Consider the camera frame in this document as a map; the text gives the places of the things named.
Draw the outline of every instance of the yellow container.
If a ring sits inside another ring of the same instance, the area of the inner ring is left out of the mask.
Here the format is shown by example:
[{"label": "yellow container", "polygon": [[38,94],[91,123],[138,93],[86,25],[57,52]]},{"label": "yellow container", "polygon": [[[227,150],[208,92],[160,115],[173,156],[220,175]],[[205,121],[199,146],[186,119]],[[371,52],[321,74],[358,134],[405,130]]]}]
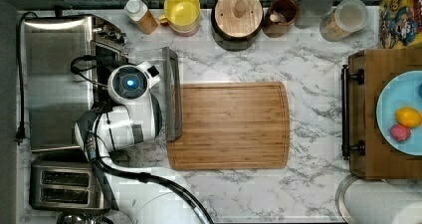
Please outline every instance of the yellow container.
[{"label": "yellow container", "polygon": [[168,22],[172,28],[188,32],[199,26],[199,0],[165,0],[164,14],[158,17],[160,24]]}]

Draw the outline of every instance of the blue plate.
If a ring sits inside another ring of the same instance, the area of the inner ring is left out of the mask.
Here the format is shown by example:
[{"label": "blue plate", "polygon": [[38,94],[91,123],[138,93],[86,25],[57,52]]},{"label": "blue plate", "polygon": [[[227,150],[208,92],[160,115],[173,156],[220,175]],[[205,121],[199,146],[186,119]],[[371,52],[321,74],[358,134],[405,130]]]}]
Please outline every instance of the blue plate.
[{"label": "blue plate", "polygon": [[376,105],[376,120],[385,139],[396,149],[410,154],[422,155],[422,125],[411,128],[410,137],[398,142],[390,135],[390,128],[397,124],[395,112],[402,107],[412,107],[422,112],[422,98],[418,95],[422,84],[422,71],[401,74],[382,90]]}]

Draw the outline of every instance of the yellow fruit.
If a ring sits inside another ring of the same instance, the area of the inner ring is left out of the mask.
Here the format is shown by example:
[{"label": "yellow fruit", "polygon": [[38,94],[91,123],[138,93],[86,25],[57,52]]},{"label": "yellow fruit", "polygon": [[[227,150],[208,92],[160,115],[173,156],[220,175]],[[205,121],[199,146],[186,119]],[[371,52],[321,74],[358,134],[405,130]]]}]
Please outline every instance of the yellow fruit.
[{"label": "yellow fruit", "polygon": [[407,127],[415,127],[421,123],[421,114],[414,108],[404,107],[396,111],[397,122]]}]

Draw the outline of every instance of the stainless steel toaster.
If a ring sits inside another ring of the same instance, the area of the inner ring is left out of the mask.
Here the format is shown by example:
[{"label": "stainless steel toaster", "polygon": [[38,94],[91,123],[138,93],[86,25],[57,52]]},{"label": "stainless steel toaster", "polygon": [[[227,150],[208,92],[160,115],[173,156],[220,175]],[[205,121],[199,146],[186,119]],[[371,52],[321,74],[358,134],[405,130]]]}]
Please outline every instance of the stainless steel toaster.
[{"label": "stainless steel toaster", "polygon": [[87,162],[36,159],[31,166],[30,205],[36,210],[103,214],[110,201]]}]

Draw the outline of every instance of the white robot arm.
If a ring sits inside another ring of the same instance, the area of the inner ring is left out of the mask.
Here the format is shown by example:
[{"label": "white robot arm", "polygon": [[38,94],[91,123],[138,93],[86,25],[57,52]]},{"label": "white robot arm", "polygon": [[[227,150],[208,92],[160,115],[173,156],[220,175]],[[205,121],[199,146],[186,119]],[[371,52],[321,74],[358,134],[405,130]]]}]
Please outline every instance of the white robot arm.
[{"label": "white robot arm", "polygon": [[94,164],[96,177],[113,209],[135,224],[212,223],[176,171],[162,168],[128,168],[115,165],[109,152],[154,140],[161,129],[158,102],[150,89],[160,81],[147,62],[125,65],[109,76],[109,96],[121,106],[112,112],[86,112],[75,124],[76,139]]}]

